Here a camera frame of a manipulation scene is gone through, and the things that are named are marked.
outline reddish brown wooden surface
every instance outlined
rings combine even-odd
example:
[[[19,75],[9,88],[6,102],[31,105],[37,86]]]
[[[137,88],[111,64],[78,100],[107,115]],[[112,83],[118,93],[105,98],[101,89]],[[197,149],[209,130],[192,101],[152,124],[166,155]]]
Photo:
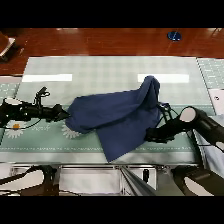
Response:
[[[167,33],[177,30],[182,40]],[[224,29],[218,28],[24,28],[3,29],[15,36],[18,52],[0,74],[23,74],[31,56],[161,55],[224,58]]]

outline table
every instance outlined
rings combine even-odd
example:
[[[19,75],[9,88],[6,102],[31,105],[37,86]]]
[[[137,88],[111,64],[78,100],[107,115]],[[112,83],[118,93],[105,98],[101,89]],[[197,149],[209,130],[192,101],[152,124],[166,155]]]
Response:
[[[43,99],[43,105],[60,103],[66,109],[77,96],[137,89],[141,85],[141,77],[151,74],[161,79],[160,101],[169,102],[177,112],[185,106],[194,105],[208,115],[214,115],[208,90],[194,57],[31,57],[24,72],[24,75],[39,75],[40,78],[56,74],[71,74],[72,80],[22,81],[16,97],[33,102],[36,92],[46,86],[51,95]],[[33,122],[35,120],[20,125],[28,126]],[[17,138],[10,136],[5,131],[0,147],[1,162],[107,163],[95,132],[87,135],[70,133],[64,121],[52,124],[41,121],[37,126],[24,130]],[[198,159],[186,134],[181,133],[168,144],[146,142],[112,163],[195,164]]]

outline flower center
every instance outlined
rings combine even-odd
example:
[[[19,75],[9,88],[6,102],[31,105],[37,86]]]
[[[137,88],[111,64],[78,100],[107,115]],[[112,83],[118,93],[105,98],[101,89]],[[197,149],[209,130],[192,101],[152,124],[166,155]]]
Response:
[[[14,124],[14,125],[12,126],[12,128],[13,128],[14,130],[18,130],[18,129],[20,128],[20,126],[19,126],[19,124]]]

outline folded fabric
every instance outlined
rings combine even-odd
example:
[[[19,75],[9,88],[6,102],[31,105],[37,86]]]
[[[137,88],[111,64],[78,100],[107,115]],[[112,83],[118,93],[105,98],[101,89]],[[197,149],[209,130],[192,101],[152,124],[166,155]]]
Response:
[[[156,126],[160,118],[156,107],[159,88],[159,82],[147,76],[137,90],[77,97],[65,123],[83,134],[96,129],[111,162],[143,144],[146,129]]]

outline blue round object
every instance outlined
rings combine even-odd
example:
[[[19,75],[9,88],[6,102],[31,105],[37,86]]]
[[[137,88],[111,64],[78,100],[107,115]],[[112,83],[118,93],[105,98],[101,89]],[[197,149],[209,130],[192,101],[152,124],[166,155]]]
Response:
[[[176,31],[172,31],[172,32],[169,32],[167,34],[167,37],[172,40],[172,41],[179,41],[181,40],[181,34],[176,32]]]

